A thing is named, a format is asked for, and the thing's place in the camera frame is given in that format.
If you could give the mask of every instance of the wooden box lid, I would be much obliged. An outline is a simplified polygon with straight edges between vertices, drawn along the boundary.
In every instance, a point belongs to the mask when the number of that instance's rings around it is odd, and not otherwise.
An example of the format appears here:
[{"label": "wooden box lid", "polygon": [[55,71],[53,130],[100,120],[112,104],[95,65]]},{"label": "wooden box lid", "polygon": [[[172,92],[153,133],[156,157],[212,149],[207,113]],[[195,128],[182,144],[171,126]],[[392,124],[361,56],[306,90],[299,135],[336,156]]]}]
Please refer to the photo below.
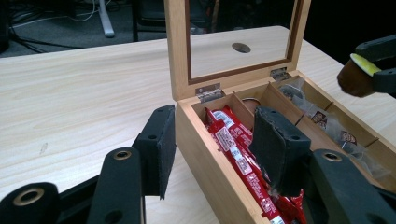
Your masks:
[{"label": "wooden box lid", "polygon": [[310,2],[294,0],[288,28],[278,25],[190,35],[189,0],[165,0],[174,100],[195,96],[203,87],[225,89],[268,78],[279,69],[295,70]]}]

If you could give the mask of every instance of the dark background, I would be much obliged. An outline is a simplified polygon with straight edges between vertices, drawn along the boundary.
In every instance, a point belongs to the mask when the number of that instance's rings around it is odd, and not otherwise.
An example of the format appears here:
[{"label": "dark background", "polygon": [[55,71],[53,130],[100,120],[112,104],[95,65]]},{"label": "dark background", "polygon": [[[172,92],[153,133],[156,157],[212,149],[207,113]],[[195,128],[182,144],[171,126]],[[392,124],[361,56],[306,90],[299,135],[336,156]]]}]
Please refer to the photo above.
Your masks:
[{"label": "dark background", "polygon": [[[81,12],[78,0],[19,0],[34,3],[73,17]],[[202,0],[209,4],[213,0]],[[291,0],[220,0],[217,31],[251,28],[264,25],[288,27],[293,1]],[[304,39],[321,49],[339,63],[346,63],[349,54],[360,43],[396,34],[394,0],[312,0]],[[84,22],[70,19],[41,21],[15,29],[18,35],[42,41],[91,48],[132,42],[132,10],[130,0],[113,0],[108,14],[115,30],[114,38],[106,38],[97,13]],[[0,22],[4,6],[0,5]],[[0,32],[7,30],[4,25]],[[139,33],[139,40],[166,38],[165,34]],[[9,41],[10,48],[0,57],[34,54],[35,52]],[[39,46],[46,51],[65,48]]]}]

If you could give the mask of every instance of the wooden box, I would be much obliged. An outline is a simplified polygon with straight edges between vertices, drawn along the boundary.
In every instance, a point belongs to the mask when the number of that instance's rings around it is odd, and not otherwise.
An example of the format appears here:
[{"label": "wooden box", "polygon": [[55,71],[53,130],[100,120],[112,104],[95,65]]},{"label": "wooden box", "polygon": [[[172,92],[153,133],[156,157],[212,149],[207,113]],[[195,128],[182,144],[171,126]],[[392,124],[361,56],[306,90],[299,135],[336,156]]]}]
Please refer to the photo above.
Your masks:
[{"label": "wooden box", "polygon": [[[300,77],[304,79],[302,89],[306,98],[336,115],[366,147],[366,153],[390,171],[374,179],[356,163],[368,181],[396,191],[395,147],[295,70],[309,5],[310,0],[295,1],[288,29],[269,26],[190,36],[188,1],[165,1],[173,98],[177,101],[177,146],[221,223],[269,223],[269,220],[262,217],[262,210],[206,130],[205,107],[220,109],[229,105],[252,128],[253,114],[242,99],[256,98],[292,123],[299,121],[297,127],[312,140],[312,150],[328,148],[344,153],[278,89]],[[262,36],[260,43],[257,35]],[[277,81],[277,74],[285,79]],[[206,96],[214,95],[220,98],[206,102]]]}]

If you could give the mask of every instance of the floor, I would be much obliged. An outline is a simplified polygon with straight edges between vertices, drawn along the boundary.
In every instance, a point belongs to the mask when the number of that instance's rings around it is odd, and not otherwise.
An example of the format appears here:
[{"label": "floor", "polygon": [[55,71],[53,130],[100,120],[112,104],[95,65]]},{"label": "floor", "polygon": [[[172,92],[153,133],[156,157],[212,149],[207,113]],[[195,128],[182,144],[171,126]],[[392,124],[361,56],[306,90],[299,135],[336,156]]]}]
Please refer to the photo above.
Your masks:
[{"label": "floor", "polygon": [[[99,13],[92,2],[76,6],[74,18],[53,11],[14,6],[10,10],[14,13],[14,22],[9,31],[17,37],[10,36],[9,47],[0,54],[0,58],[133,42],[131,4],[125,0],[106,3],[115,34],[111,38],[105,36]],[[21,19],[34,13],[38,15]],[[166,38],[166,33],[139,32],[139,41],[158,38]]]}]

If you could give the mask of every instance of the red candy wrapper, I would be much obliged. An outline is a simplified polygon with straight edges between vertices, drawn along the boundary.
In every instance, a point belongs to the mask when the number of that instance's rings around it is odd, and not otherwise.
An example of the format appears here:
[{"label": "red candy wrapper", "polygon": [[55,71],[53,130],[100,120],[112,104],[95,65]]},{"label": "red candy wrapper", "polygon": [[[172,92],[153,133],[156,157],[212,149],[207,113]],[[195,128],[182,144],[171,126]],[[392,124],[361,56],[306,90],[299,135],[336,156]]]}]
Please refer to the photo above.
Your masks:
[{"label": "red candy wrapper", "polygon": [[247,148],[247,152],[251,154],[250,157],[255,159],[254,155],[248,150],[253,134],[242,124],[228,105],[224,106],[221,110],[210,111],[206,109],[206,117],[209,124],[213,123],[214,120],[222,119],[233,139],[243,148]]},{"label": "red candy wrapper", "polygon": [[284,221],[271,201],[264,185],[253,171],[247,158],[241,153],[241,147],[233,140],[224,121],[222,119],[214,120],[208,130],[262,209],[263,215],[268,217],[271,223],[283,224]]}]

